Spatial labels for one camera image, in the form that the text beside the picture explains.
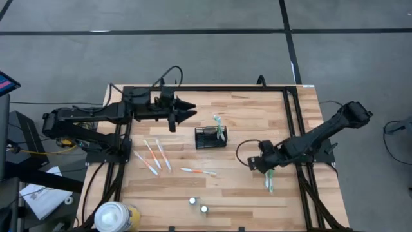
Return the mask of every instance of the floor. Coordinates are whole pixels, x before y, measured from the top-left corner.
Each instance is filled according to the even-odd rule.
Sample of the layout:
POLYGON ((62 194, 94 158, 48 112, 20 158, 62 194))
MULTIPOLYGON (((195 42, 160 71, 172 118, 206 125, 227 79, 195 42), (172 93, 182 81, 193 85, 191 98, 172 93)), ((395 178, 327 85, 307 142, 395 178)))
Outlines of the floor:
MULTIPOLYGON (((412 28, 408 0, 285 2, 291 29, 412 28)), ((284 27, 276 0, 13 0, 0 21, 0 33, 189 28, 284 27)), ((401 32, 292 34, 295 78, 284 34, 3 35, 0 69, 22 85, 13 101, 102 102, 109 82, 149 84, 175 64, 187 84, 253 84, 259 75, 293 84, 298 64, 302 83, 314 84, 320 101, 360 101, 375 114, 364 128, 332 138, 351 227, 410 231, 412 169, 393 160, 382 141, 386 122, 412 115, 412 34, 401 32)), ((39 125, 54 107, 12 105, 39 125)), ((325 119, 337 110, 321 108, 325 119)), ((409 139, 404 131, 388 137, 406 162, 412 162, 409 139)), ((50 157, 56 165, 81 158, 50 157)))

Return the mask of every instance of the white paper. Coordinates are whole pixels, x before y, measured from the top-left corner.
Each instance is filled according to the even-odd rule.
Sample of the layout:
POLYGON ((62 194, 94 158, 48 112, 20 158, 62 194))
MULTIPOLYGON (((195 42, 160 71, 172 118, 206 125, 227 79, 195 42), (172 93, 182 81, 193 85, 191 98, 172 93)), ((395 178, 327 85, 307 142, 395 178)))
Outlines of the white paper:
MULTIPOLYGON (((59 167, 55 166, 49 169, 47 172, 62 176, 62 173, 59 173, 59 171, 59 167)), ((20 191, 20 195, 22 196, 38 191, 36 193, 24 196, 23 198, 31 207, 39 220, 45 219, 57 208, 57 206, 64 202, 64 199, 70 197, 73 194, 73 192, 59 189, 44 189, 42 191, 39 191, 42 188, 45 187, 36 184, 29 184, 20 191)))

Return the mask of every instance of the wooden tabletop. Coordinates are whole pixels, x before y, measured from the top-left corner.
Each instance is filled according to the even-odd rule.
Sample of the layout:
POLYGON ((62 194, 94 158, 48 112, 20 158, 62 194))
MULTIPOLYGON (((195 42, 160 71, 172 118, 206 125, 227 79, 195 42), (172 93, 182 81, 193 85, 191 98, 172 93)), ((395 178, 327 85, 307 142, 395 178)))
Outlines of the wooden tabletop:
MULTIPOLYGON (((306 131, 323 122, 316 91, 313 86, 297 86, 306 131)), ((152 98, 158 95, 152 92, 152 98)), ((166 120, 133 122, 131 138, 133 149, 155 167, 143 140, 147 139, 163 170, 154 176, 133 154, 124 173, 121 201, 136 206, 142 214, 141 231, 167 231, 175 226, 177 231, 306 231, 299 186, 294 165, 276 168, 274 192, 265 188, 265 176, 250 171, 235 158, 239 143, 248 139, 270 139, 280 142, 290 136, 285 105, 281 92, 176 92, 184 101, 196 104, 198 113, 170 133, 166 120), (215 126, 213 115, 221 116, 228 128, 225 148, 196 150, 194 128, 215 126), (160 139, 173 172, 169 173, 158 151, 155 139, 160 139), (180 168, 214 171, 217 177, 186 173, 180 168), (198 205, 188 203, 190 197, 198 198, 198 205), (200 213, 200 205, 209 207, 207 214, 200 213)), ((113 92, 112 102, 121 95, 113 92)), ((297 129, 297 121, 292 106, 297 129)), ((100 122, 98 131, 113 133, 115 125, 100 122)), ((256 143, 241 147, 240 159, 259 155, 256 143)), ((85 189, 98 164, 88 167, 82 197, 77 212, 81 218, 85 189)), ((107 164, 98 172, 91 185, 86 203, 86 217, 101 200, 107 164)), ((336 173, 324 164, 314 166, 321 200, 344 226, 349 226, 336 173)), ((312 221, 317 225, 314 206, 310 200, 312 221)))

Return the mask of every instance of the yellow cable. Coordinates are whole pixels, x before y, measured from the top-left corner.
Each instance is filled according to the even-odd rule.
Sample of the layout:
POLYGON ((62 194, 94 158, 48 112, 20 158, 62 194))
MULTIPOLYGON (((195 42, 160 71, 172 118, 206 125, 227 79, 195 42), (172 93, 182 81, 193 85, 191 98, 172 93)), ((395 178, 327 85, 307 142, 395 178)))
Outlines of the yellow cable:
POLYGON ((38 155, 58 155, 58 154, 61 154, 61 153, 71 151, 71 150, 75 149, 76 147, 77 146, 72 146, 69 149, 62 150, 62 151, 57 151, 57 152, 36 152, 36 151, 28 151, 28 150, 20 150, 20 151, 25 152, 25 153, 38 154, 38 155))

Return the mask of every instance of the yellow label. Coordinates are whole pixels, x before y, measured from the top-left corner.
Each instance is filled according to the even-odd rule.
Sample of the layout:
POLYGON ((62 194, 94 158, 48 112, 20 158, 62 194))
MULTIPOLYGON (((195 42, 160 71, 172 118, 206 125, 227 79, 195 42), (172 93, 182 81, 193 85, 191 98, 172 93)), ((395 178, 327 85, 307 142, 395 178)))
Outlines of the yellow label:
POLYGON ((140 225, 140 212, 134 206, 126 206, 129 210, 129 219, 127 221, 130 227, 128 231, 138 231, 140 225))

